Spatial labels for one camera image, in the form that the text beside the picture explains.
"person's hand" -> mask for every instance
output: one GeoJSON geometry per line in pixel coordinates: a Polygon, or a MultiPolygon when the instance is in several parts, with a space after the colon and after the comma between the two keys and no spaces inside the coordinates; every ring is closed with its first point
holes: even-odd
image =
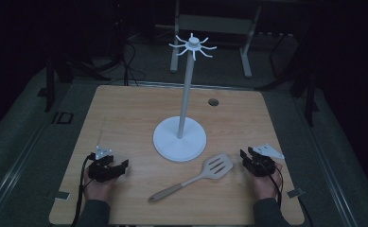
{"type": "Polygon", "coordinates": [[[89,178],[89,167],[84,170],[84,197],[86,200],[105,201],[109,203],[113,194],[113,187],[117,178],[113,178],[108,182],[99,183],[89,178]]]}
{"type": "MultiPolygon", "coordinates": [[[[282,166],[280,164],[275,163],[275,166],[281,171],[282,166]]],[[[252,175],[251,178],[254,184],[254,194],[258,200],[275,198],[277,196],[277,189],[269,177],[255,177],[252,175]]],[[[277,183],[277,186],[280,187],[282,179],[277,169],[272,174],[272,178],[277,183]]]]}

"gray sleeve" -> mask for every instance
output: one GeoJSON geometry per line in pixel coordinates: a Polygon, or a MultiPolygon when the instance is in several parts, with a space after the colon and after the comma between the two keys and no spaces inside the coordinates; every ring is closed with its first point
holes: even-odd
{"type": "Polygon", "coordinates": [[[264,199],[254,204],[255,227],[287,227],[289,223],[284,219],[274,198],[264,199]]]}
{"type": "Polygon", "coordinates": [[[78,221],[78,227],[108,226],[110,206],[105,201],[87,201],[78,221]]]}

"slotted spatula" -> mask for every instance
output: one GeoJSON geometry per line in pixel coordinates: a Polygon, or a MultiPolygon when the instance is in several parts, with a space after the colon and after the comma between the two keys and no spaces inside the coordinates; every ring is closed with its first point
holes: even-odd
{"type": "Polygon", "coordinates": [[[157,192],[156,194],[152,195],[148,201],[159,201],[172,193],[180,190],[181,188],[189,185],[190,183],[194,183],[197,180],[203,179],[203,178],[210,178],[210,179],[218,179],[224,176],[232,167],[234,164],[231,162],[231,160],[228,158],[228,156],[225,153],[213,156],[209,159],[207,159],[203,164],[202,172],[183,183],[178,183],[176,185],[173,185],[167,189],[164,189],[160,192],[157,192]]]}

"dark background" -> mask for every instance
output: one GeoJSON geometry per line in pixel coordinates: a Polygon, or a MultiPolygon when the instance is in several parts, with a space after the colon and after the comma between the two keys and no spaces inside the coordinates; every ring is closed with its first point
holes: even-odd
{"type": "MultiPolygon", "coordinates": [[[[224,13],[246,17],[246,11],[240,11],[241,3],[224,13]]],[[[295,56],[295,60],[316,63],[318,87],[368,177],[368,1],[335,2],[329,7],[316,3],[306,7],[267,4],[257,30],[293,33],[307,47],[307,54],[295,56]]],[[[28,81],[44,68],[52,50],[88,62],[94,55],[112,55],[120,48],[115,43],[117,32],[135,25],[151,37],[154,24],[173,24],[173,8],[174,1],[167,0],[0,0],[0,120],[28,81]],[[114,29],[113,22],[118,20],[123,20],[122,30],[114,29]]],[[[297,66],[304,67],[302,61],[297,66]]]]}

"wooden tabletop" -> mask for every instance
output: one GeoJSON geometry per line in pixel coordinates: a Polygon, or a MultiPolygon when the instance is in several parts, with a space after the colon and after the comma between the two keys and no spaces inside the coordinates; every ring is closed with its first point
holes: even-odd
{"type": "MultiPolygon", "coordinates": [[[[100,145],[112,149],[118,162],[130,161],[114,187],[110,224],[253,224],[251,175],[242,166],[239,151],[270,144],[281,152],[263,96],[252,91],[191,89],[187,117],[203,126],[207,145],[196,159],[175,163],[159,155],[152,136],[160,122],[180,115],[182,95],[181,88],[99,86],[61,183],[60,191],[69,192],[70,198],[55,200],[50,222],[72,223],[82,163],[100,145]],[[209,105],[210,98],[219,105],[209,105]],[[221,179],[200,180],[148,203],[154,193],[198,175],[203,161],[220,153],[227,153],[234,163],[221,179]]],[[[283,215],[289,223],[301,224],[299,201],[287,196],[293,184],[286,163],[274,161],[283,165],[283,215]]]]}

